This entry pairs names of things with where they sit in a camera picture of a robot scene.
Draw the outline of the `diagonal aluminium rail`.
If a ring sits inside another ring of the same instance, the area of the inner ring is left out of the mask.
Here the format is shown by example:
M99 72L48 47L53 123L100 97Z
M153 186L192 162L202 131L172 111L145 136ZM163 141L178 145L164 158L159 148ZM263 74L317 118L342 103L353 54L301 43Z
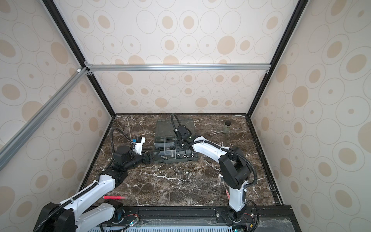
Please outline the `diagonal aluminium rail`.
M24 146L34 132L59 106L62 100L69 94L75 85L84 76L87 76L88 69L83 67L76 72L47 102L40 110L8 141L1 149L1 169L3 169L14 155Z

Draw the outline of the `horizontal aluminium rail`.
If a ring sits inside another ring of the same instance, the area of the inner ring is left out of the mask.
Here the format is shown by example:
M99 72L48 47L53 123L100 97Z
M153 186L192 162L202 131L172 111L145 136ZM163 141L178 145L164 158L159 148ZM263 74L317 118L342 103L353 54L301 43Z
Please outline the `horizontal aluminium rail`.
M146 64L146 65L88 65L93 72L141 72L141 71L233 71L233 70L263 70L268 71L271 65L267 63L252 64Z

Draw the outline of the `pile of nuts and screws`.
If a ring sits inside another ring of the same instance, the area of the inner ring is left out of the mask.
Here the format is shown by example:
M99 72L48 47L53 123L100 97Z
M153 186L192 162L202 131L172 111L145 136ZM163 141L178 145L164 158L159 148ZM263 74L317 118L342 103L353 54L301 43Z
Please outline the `pile of nuts and screws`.
M176 167L174 169L174 174L176 178L181 178L181 179L190 179L190 178L195 178L197 175L198 168L194 169L181 169Z

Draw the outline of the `small glass jar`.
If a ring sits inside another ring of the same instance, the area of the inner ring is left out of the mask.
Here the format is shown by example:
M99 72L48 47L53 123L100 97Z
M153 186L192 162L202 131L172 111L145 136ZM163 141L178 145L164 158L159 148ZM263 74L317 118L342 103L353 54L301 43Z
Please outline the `small glass jar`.
M224 126L223 126L223 133L224 134L229 133L229 131L231 129L231 124L232 124L232 122L230 120L226 120L224 122Z

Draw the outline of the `clear plastic organizer box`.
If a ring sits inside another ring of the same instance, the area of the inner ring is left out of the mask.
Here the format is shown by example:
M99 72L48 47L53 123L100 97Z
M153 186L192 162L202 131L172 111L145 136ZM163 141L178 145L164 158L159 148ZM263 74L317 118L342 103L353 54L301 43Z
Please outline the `clear plastic organizer box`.
M157 121L154 148L155 164L182 163L199 159L198 153L181 149L180 142L177 140L172 122L169 119Z

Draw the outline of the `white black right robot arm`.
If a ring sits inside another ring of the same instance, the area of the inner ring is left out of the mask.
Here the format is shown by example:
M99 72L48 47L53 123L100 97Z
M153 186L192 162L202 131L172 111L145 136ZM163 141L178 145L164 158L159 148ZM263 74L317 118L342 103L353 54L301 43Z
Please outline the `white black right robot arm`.
M246 205L247 188L256 185L258 180L255 168L242 150L238 147L220 146L203 136L191 133L175 114L171 115L171 124L177 148L201 153L219 164L223 181L230 188L230 210L235 214L241 213Z

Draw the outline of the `black base frame rail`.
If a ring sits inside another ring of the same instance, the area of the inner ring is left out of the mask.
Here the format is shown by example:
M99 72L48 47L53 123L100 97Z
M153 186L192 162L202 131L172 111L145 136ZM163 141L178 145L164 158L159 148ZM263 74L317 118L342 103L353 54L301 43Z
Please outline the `black base frame rail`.
M91 207L81 216L67 210L45 232L299 232L290 206L247 206L233 218L226 206Z

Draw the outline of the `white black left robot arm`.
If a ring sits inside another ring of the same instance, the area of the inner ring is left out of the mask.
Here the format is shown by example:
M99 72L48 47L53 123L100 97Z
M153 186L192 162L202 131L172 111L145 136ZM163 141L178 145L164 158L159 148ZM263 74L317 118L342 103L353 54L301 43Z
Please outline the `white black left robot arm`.
M151 164L153 156L143 152L144 137L136 137L129 146L112 149L113 158L92 184L72 197L42 208L35 232L87 232L104 222L121 223L125 210L121 202L108 199L100 206L91 206L127 178L128 171L139 164Z

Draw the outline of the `pink marker pen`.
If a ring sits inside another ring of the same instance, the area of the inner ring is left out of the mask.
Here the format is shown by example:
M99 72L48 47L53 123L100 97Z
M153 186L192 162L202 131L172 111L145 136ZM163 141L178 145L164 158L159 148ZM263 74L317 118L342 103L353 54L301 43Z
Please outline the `pink marker pen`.
M103 196L104 200L127 200L127 196Z

